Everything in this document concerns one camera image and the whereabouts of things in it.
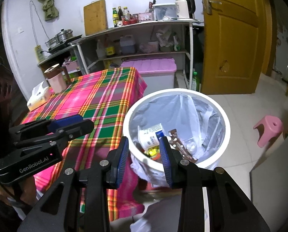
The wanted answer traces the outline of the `person's left hand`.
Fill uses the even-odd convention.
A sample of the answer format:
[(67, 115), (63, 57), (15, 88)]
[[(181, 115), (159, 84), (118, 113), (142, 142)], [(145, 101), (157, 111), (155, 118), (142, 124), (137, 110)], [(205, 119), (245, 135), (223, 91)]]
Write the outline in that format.
[[(22, 190), (20, 199), (28, 205), (34, 206), (37, 202), (37, 188), (35, 184), (34, 176), (25, 179), (23, 182), (19, 183)], [(10, 205), (8, 198), (15, 196), (12, 187), (0, 185), (0, 200), (5, 204)]]

